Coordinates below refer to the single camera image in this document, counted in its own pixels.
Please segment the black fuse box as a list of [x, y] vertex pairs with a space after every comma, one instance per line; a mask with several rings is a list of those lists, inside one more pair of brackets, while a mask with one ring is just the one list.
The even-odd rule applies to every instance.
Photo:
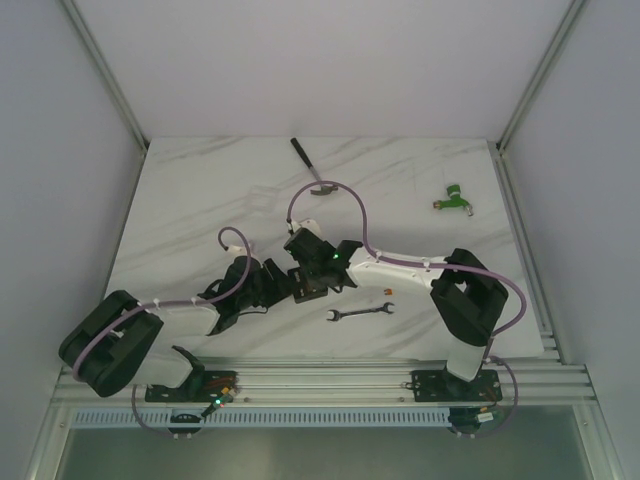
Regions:
[[301, 267], [289, 269], [287, 276], [291, 282], [291, 291], [296, 304], [316, 300], [328, 295], [328, 288], [314, 284], [307, 278]]

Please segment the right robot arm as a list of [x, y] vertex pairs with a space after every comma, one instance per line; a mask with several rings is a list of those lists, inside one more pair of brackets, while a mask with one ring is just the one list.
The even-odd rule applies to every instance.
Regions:
[[359, 241], [333, 246], [304, 227], [290, 236], [284, 250], [314, 288], [383, 287], [430, 297], [453, 337], [444, 390], [456, 399], [476, 390], [509, 293], [471, 252], [457, 248], [447, 257], [393, 258]]

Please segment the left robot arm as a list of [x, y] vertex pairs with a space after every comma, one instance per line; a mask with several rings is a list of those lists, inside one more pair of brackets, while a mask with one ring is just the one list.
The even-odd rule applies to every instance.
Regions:
[[111, 292], [62, 341], [58, 356], [100, 397], [140, 382], [166, 386], [180, 401], [192, 402], [205, 379], [177, 339], [220, 334], [241, 315], [266, 312], [293, 293], [292, 277], [273, 260], [241, 255], [223, 278], [188, 301], [143, 305], [125, 290]]

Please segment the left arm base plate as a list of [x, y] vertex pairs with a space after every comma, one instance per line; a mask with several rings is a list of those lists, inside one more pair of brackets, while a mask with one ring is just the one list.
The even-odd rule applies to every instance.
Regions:
[[151, 385], [146, 389], [145, 401], [149, 403], [210, 403], [222, 396], [222, 390], [233, 390], [237, 384], [237, 372], [232, 370], [205, 370], [192, 373], [177, 388]]

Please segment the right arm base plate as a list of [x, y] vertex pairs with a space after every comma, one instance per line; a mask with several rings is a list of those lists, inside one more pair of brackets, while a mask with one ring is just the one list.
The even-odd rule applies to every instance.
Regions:
[[495, 370], [480, 370], [469, 382], [455, 377], [446, 369], [414, 370], [405, 388], [413, 393], [416, 402], [494, 403], [503, 399]]

